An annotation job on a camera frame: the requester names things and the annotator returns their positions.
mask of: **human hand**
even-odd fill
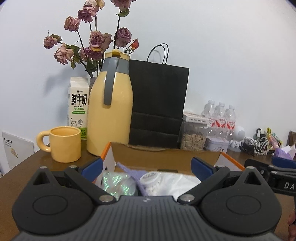
[[[288,218],[288,224],[289,224],[288,241],[295,241],[295,238],[296,238],[296,225],[294,224],[295,219],[296,219],[296,216],[295,216],[295,209],[294,209],[293,212],[290,214],[290,216]]]

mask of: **green label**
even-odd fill
[[[72,114],[85,114],[85,111],[72,111]]]
[[[81,130],[81,140],[86,140],[86,127],[80,128]]]

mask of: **yellow thermos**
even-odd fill
[[[91,89],[86,148],[96,156],[108,142],[128,144],[133,108],[129,59],[119,50],[105,53],[103,67]]]

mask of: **bottle cap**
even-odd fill
[[[160,181],[159,172],[148,172],[141,176],[140,183],[145,186],[145,188],[153,187]]]

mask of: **brown table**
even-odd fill
[[[252,158],[252,156],[245,153],[235,153],[232,151],[227,152],[231,157],[236,159],[239,163],[244,164],[245,160]],[[82,155],[81,158],[71,163],[72,165],[82,166],[88,161],[95,158],[92,154],[86,151],[86,143],[82,142]],[[255,157],[259,161],[265,163],[271,163],[270,157]],[[13,170],[8,172],[5,176],[0,179],[0,240],[10,241],[14,236],[18,234],[18,229],[11,215],[11,208],[22,191],[24,186],[27,184],[31,176],[34,174],[36,169],[40,166],[47,166],[50,170],[63,170],[69,164],[59,163],[53,161],[50,153],[38,151],[28,159],[24,160],[21,164],[17,165]],[[294,209],[294,200],[292,197],[285,195],[276,194],[278,197],[283,213],[276,228],[275,234],[283,240],[287,240],[288,237],[288,225],[287,219],[291,211]]]

